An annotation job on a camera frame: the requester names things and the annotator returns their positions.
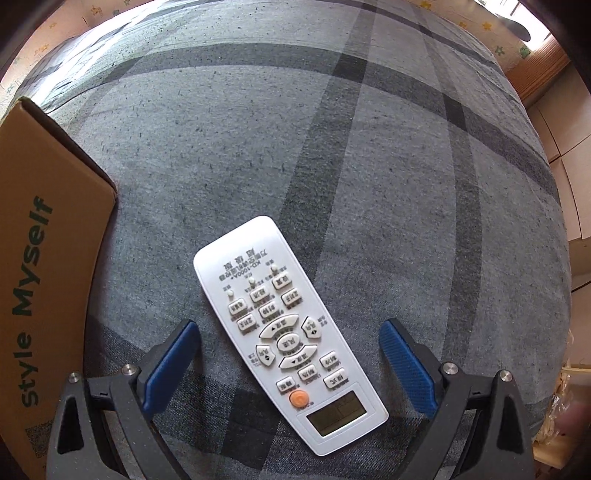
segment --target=plaid fabric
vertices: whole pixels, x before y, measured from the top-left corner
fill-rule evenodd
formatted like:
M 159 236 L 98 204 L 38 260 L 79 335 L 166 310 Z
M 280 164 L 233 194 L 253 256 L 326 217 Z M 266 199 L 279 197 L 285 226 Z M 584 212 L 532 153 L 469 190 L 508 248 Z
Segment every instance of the plaid fabric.
M 469 373 L 510 369 L 535 430 L 568 330 L 566 235 L 539 139 L 477 39 L 401 0 L 168 2 L 96 36 L 20 94 L 120 191 L 86 374 L 137 361 L 181 318 L 201 328 L 203 363 L 155 420 L 192 478 L 391 478 L 423 421 L 379 351 L 391 316 Z M 263 214 L 391 415 L 328 457 L 263 395 L 193 271 Z

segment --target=air conditioner remote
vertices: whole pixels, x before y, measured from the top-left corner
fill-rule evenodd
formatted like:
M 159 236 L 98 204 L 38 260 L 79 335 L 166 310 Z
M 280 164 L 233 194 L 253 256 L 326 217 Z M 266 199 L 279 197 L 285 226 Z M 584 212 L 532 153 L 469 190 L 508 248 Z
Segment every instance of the air conditioner remote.
M 316 455 L 388 419 L 273 220 L 250 220 L 202 248 L 193 264 L 243 360 Z

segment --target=blue rubber pad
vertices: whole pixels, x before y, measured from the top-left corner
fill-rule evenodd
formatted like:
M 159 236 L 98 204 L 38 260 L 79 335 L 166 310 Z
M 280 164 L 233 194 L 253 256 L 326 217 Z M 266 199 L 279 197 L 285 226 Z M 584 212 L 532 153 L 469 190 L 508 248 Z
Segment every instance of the blue rubber pad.
M 414 409 L 432 419 L 437 411 L 433 379 L 392 323 L 384 322 L 380 328 L 379 345 Z
M 195 322 L 189 322 L 146 382 L 142 409 L 147 418 L 166 410 L 200 344 L 199 327 Z

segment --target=orange button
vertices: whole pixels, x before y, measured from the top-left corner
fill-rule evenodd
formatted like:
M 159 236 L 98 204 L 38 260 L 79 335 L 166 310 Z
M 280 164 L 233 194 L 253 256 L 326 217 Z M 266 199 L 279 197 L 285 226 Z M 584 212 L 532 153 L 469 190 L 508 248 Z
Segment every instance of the orange button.
M 290 402 L 296 408 L 303 408 L 310 402 L 310 396 L 303 390 L 296 390 L 291 393 Z

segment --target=screw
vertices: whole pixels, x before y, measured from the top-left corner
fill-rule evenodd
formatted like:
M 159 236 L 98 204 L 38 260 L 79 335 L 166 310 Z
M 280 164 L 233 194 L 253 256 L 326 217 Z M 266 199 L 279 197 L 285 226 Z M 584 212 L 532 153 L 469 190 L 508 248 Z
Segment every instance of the screw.
M 72 372 L 68 376 L 68 382 L 70 382 L 70 383 L 78 383 L 81 378 L 82 378 L 82 376 L 78 372 Z
M 124 374 L 126 377 L 130 377 L 131 375 L 135 375 L 138 371 L 138 367 L 132 364 L 125 364 L 121 367 L 121 373 Z
M 445 362 L 443 364 L 443 371 L 445 373 L 447 373 L 448 375 L 455 375 L 455 374 L 457 374 L 457 370 L 458 370 L 458 368 L 457 368 L 457 365 L 456 364 L 453 364 L 451 362 Z
M 513 374 L 508 370 L 501 370 L 499 373 L 499 377 L 503 382 L 510 382 L 513 380 Z

